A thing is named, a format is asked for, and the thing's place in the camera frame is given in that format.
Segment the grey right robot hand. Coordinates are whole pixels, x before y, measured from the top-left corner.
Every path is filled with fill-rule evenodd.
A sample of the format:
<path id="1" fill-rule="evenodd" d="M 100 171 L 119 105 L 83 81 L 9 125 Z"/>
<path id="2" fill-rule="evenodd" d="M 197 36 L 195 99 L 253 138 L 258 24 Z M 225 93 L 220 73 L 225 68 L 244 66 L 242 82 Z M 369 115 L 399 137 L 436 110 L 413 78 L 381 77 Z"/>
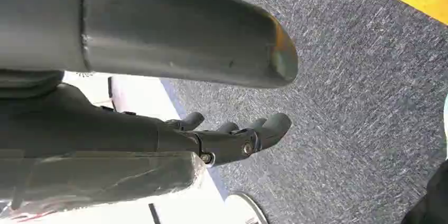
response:
<path id="1" fill-rule="evenodd" d="M 1 0 L 1 150 L 190 151 L 213 164 L 277 144 L 283 113 L 248 128 L 197 131 L 184 121 L 116 112 L 62 82 L 103 72 L 279 88 L 297 75 L 295 44 L 276 18 L 242 0 Z"/>

